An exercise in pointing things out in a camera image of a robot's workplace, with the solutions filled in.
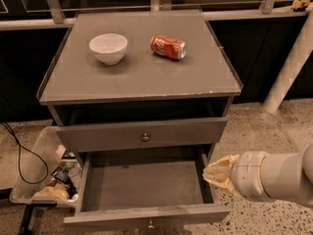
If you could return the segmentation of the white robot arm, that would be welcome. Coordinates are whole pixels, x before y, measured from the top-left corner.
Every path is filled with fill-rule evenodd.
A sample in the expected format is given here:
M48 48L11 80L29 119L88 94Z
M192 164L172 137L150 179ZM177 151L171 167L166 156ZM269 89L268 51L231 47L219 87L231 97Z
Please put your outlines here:
M229 155L202 173L209 184L252 202L288 201L313 208L313 145L303 153Z

